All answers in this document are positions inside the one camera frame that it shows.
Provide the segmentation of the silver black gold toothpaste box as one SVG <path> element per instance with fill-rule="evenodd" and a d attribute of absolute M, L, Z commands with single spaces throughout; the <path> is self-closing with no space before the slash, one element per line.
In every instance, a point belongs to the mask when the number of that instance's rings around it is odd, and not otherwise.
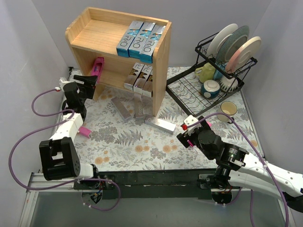
<path fill-rule="evenodd" d="M 151 71 L 152 71 L 151 65 L 144 65 L 142 71 L 140 72 L 140 74 L 133 86 L 133 91 L 135 93 L 142 94 L 143 87 L 144 87 Z"/>

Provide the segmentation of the pink toothpaste box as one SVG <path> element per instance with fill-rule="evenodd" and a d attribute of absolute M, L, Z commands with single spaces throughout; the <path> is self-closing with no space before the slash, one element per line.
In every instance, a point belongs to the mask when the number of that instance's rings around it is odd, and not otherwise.
<path fill-rule="evenodd" d="M 189 139 L 187 139 L 187 142 L 189 144 L 189 146 L 194 147 L 194 146 L 198 146 L 198 142 L 196 142 L 196 139 L 199 135 L 199 133 L 203 130 L 210 130 L 211 129 L 212 124 L 208 121 L 203 121 L 201 123 L 201 127 L 196 128 L 197 132 L 193 132 L 190 136 Z"/>
<path fill-rule="evenodd" d="M 96 84 L 98 84 L 100 81 L 101 73 L 104 68 L 104 62 L 104 57 L 97 57 L 91 70 L 90 75 L 96 78 Z"/>
<path fill-rule="evenodd" d="M 80 134 L 81 136 L 84 136 L 84 137 L 86 137 L 86 138 L 89 138 L 89 137 L 90 137 L 90 134 L 91 134 L 91 130 L 89 130 L 89 129 L 83 127 L 83 126 L 81 126 L 81 127 L 79 128 L 79 134 Z"/>

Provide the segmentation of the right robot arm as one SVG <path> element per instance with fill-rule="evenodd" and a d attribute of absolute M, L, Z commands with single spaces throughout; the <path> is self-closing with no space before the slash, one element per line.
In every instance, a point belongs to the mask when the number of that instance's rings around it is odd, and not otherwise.
<path fill-rule="evenodd" d="M 303 210 L 303 175 L 273 164 L 263 164 L 247 150 L 222 141 L 208 125 L 177 135 L 184 147 L 196 146 L 218 165 L 211 177 L 215 187 L 244 187 L 285 200 L 288 207 Z"/>

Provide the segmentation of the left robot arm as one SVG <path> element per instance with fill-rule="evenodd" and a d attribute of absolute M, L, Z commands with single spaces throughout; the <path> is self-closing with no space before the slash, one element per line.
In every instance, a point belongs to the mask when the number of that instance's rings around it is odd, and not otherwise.
<path fill-rule="evenodd" d="M 84 178 L 84 183 L 90 189 L 100 186 L 98 169 L 94 164 L 81 163 L 74 146 L 74 139 L 78 133 L 89 135 L 89 131 L 82 128 L 87 114 L 85 101 L 93 98 L 98 80 L 98 76 L 76 75 L 72 82 L 60 78 L 59 87 L 54 89 L 57 92 L 62 91 L 65 95 L 62 105 L 64 123 L 58 126 L 50 139 L 39 144 L 46 180 Z"/>

